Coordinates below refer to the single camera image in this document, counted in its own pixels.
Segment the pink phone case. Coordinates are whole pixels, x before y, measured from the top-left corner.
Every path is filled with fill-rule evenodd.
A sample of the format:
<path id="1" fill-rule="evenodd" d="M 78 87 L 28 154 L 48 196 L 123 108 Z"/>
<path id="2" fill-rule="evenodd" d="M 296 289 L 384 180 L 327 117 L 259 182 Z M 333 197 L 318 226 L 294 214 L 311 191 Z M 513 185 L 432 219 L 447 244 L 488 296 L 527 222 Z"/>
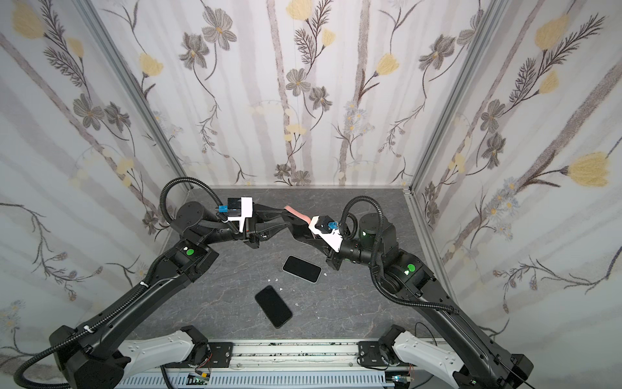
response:
<path id="1" fill-rule="evenodd" d="M 307 215 L 305 215 L 305 214 L 303 214 L 303 213 L 301 213 L 301 212 L 298 212 L 296 209 L 294 209 L 294 208 L 293 208 L 293 207 L 291 207 L 291 206 L 286 206 L 286 207 L 284 208 L 284 210 L 285 210 L 285 211 L 287 211 L 287 212 L 289 212 L 289 213 L 291 213 L 291 214 L 292 214 L 292 215 L 294 215 L 295 217 L 297 217 L 297 218 L 299 218 L 299 219 L 303 220 L 303 221 L 304 221 L 307 225 L 309 225 L 309 224 L 311 223 L 311 218 L 310 218 L 310 217 L 308 217 Z"/>

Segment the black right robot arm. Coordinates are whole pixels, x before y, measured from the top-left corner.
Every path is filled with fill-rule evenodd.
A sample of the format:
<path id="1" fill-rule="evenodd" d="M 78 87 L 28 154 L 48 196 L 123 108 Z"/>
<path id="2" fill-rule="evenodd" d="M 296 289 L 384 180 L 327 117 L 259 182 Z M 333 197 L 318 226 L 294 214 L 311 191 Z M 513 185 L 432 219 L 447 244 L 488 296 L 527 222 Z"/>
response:
<path id="1" fill-rule="evenodd" d="M 399 248 L 395 227 L 381 211 L 365 215 L 353 231 L 346 223 L 308 217 L 292 207 L 284 209 L 283 218 L 297 241 L 325 252 L 333 269 L 344 261 L 367 266 L 382 296 L 419 311 L 448 345 L 440 348 L 394 325 L 379 340 L 390 363 L 419 367 L 453 388 L 518 388 L 527 383 L 534 369 L 529 358 L 510 353 L 478 327 L 432 270 Z"/>

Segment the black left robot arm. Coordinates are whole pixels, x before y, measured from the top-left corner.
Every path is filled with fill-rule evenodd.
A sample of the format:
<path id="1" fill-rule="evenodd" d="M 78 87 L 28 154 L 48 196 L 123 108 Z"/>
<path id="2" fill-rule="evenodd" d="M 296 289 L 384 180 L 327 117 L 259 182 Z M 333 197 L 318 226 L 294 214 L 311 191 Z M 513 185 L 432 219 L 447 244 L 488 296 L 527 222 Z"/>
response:
<path id="1" fill-rule="evenodd" d="M 139 283 L 79 327 L 62 326 L 50 336 L 66 387 L 114 388 L 134 374 L 170 363 L 206 366 L 212 348 L 192 325 L 144 345 L 130 345 L 126 339 L 166 301 L 207 273 L 219 256 L 213 244 L 243 242 L 256 248 L 282 230 L 295 238 L 311 235 L 306 220 L 250 198 L 235 199 L 223 216 L 189 202 L 170 225 L 179 241 L 154 260 Z"/>

